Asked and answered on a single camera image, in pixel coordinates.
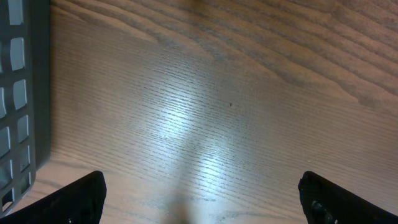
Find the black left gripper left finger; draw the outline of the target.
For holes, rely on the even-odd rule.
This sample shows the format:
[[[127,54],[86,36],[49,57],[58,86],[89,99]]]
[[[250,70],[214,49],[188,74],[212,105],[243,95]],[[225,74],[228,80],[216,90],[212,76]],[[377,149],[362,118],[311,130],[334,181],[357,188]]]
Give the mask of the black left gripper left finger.
[[[98,224],[105,198],[104,175],[96,170],[1,218],[1,224]]]

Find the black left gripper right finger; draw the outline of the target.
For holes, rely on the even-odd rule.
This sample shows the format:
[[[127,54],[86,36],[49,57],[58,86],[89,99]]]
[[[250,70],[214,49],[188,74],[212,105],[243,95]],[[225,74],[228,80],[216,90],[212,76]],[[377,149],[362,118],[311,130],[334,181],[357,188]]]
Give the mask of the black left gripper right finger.
[[[312,171],[304,172],[298,190],[308,224],[397,224],[397,215]]]

